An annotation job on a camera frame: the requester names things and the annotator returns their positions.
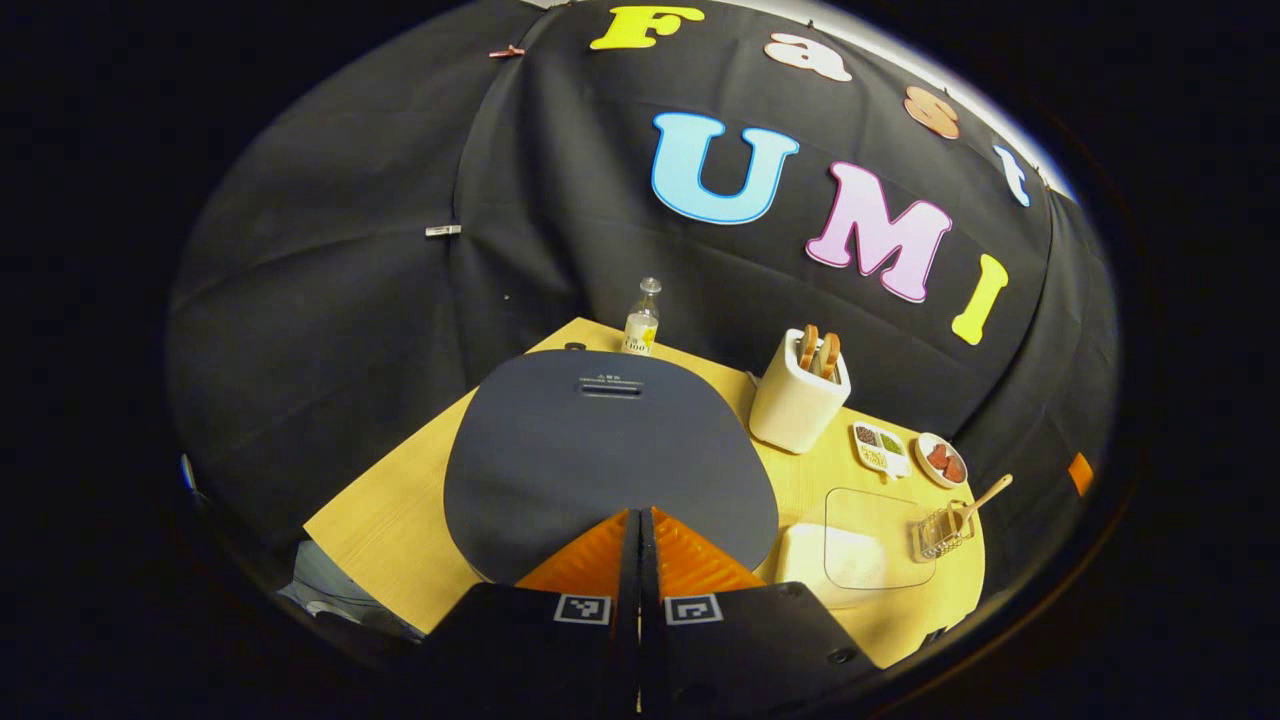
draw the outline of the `blue letter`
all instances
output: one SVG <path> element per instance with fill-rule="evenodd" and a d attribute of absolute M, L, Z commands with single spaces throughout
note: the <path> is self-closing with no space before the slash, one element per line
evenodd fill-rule
<path fill-rule="evenodd" d="M 1018 167 L 1018 160 L 1014 159 L 1014 154 L 998 145 L 992 145 L 991 147 L 996 151 L 996 155 L 1000 155 L 1001 161 L 1005 163 L 1005 179 L 1009 181 L 1009 190 L 1012 191 L 1014 197 L 1023 204 L 1023 208 L 1030 208 L 1032 197 L 1027 195 L 1025 190 L 1023 190 L 1023 181 L 1027 179 L 1027 176 L 1023 174 L 1023 169 Z"/>
<path fill-rule="evenodd" d="M 724 123 L 690 113 L 662 113 L 653 119 L 662 131 L 653 158 L 653 191 L 663 205 L 695 220 L 718 225 L 750 223 L 773 204 L 782 161 L 800 150 L 790 137 L 762 128 L 742 131 L 751 143 L 751 167 L 737 195 L 716 195 L 703 187 L 703 163 L 712 138 L 724 135 Z"/>

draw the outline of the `red food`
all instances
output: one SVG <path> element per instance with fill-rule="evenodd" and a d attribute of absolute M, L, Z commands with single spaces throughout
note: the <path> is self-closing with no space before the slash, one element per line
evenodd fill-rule
<path fill-rule="evenodd" d="M 929 465 L 933 465 L 938 470 L 947 469 L 947 448 L 942 445 L 934 445 L 933 452 L 928 455 Z"/>
<path fill-rule="evenodd" d="M 959 457 L 951 457 L 947 461 L 947 469 L 942 470 L 942 477 L 951 480 L 952 483 L 964 482 L 964 465 L 960 464 Z"/>

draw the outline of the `glass bottle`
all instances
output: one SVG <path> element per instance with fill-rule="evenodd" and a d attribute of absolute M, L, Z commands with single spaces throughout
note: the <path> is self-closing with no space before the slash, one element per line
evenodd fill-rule
<path fill-rule="evenodd" d="M 653 350 L 653 338 L 658 334 L 658 305 L 654 299 L 662 292 L 662 283 L 657 278 L 645 278 L 640 282 L 640 290 L 644 295 L 627 313 L 622 352 L 649 355 Z"/>

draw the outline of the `wire basket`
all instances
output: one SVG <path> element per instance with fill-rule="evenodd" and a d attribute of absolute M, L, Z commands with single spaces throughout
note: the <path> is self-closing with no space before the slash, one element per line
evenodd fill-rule
<path fill-rule="evenodd" d="M 937 510 L 915 527 L 911 541 L 916 560 L 937 560 L 960 547 L 964 541 L 977 533 L 972 516 L 965 523 L 968 533 L 964 532 L 964 527 L 955 527 L 955 512 L 964 506 L 964 502 L 952 500 L 946 507 Z"/>

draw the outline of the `table surface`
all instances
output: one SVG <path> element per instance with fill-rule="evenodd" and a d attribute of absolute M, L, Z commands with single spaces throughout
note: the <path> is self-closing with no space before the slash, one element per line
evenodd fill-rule
<path fill-rule="evenodd" d="M 588 350 L 617 350 L 622 332 L 577 318 L 530 348 L 559 350 L 581 342 Z M 755 386 L 735 370 L 673 347 L 654 343 L 653 356 L 681 365 L 705 379 L 746 427 Z M 475 389 L 465 395 L 396 450 L 356 478 L 305 525 L 311 538 L 369 594 L 388 610 L 429 633 L 466 591 L 480 582 L 449 537 L 444 521 L 444 470 L 462 415 Z M 835 487 L 910 500 L 942 507 L 959 498 L 973 501 L 968 484 L 945 489 L 929 480 L 911 459 L 911 474 L 896 482 L 858 462 L 849 425 L 865 420 L 911 443 L 919 433 L 841 407 L 809 452 L 794 455 L 754 437 L 778 502 L 778 539 L 823 502 Z M 832 611 L 868 657 L 881 667 L 915 652 L 925 635 L 951 628 L 973 611 L 982 593 L 986 551 L 982 523 L 975 537 L 937 561 L 928 583 L 886 591 L 856 607 Z M 755 574 L 773 582 L 778 542 Z"/>

